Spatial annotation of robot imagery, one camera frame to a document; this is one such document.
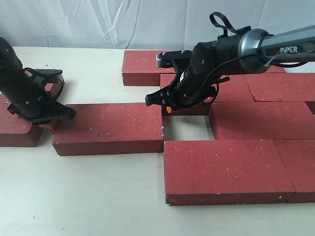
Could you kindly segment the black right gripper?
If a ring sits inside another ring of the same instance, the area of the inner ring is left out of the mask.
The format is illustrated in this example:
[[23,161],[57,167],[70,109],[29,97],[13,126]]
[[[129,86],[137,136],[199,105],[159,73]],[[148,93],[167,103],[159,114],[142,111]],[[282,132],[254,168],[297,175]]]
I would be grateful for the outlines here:
[[171,83],[156,92],[145,96],[147,106],[161,105],[168,113],[185,110],[205,102],[207,98],[215,100],[218,95],[218,84],[204,82],[204,77],[193,75],[188,69],[178,71]]

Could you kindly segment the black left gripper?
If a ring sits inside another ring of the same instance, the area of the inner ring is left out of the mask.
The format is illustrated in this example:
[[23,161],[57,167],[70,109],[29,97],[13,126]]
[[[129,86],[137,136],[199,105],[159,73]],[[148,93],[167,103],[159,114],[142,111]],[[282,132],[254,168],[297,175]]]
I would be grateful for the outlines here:
[[34,126],[56,134],[60,118],[72,120],[76,112],[54,100],[50,87],[47,84],[45,90],[40,88],[24,71],[0,72],[0,91],[11,102],[7,110]]

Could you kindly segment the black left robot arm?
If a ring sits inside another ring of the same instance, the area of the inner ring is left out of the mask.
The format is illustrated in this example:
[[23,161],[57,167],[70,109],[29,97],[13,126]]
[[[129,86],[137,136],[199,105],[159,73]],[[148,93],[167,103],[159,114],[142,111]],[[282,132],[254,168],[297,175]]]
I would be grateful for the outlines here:
[[0,91],[10,101],[7,110],[33,126],[55,134],[62,118],[73,120],[73,108],[57,101],[64,88],[61,69],[23,67],[13,47],[0,39]]

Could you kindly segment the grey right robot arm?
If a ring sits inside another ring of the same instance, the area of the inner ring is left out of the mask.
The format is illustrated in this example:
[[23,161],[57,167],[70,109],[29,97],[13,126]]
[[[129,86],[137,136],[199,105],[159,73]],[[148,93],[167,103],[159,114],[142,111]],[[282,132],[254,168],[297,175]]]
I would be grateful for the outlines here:
[[168,112],[211,105],[219,84],[231,75],[261,74],[271,66],[293,68],[315,60],[315,27],[279,34],[246,27],[234,35],[199,42],[193,50],[161,52],[158,68],[173,68],[175,77],[160,90],[147,94],[147,106],[165,106]]

